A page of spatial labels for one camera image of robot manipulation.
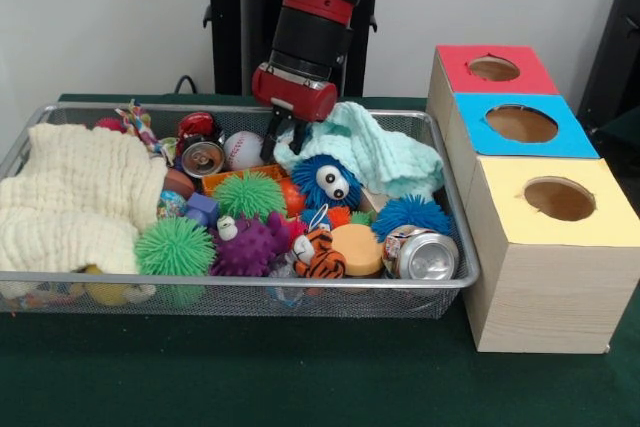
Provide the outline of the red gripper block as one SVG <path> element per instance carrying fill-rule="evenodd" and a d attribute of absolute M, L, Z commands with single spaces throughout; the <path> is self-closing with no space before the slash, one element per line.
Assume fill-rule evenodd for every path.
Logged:
<path fill-rule="evenodd" d="M 287 72 L 267 62 L 255 70 L 252 92 L 259 102 L 273 106 L 260 152 L 264 163 L 273 156 L 278 129 L 283 121 L 281 108 L 297 118 L 289 148 L 298 155 L 306 137 L 305 121 L 324 121 L 337 102 L 337 88 L 333 83 Z"/>

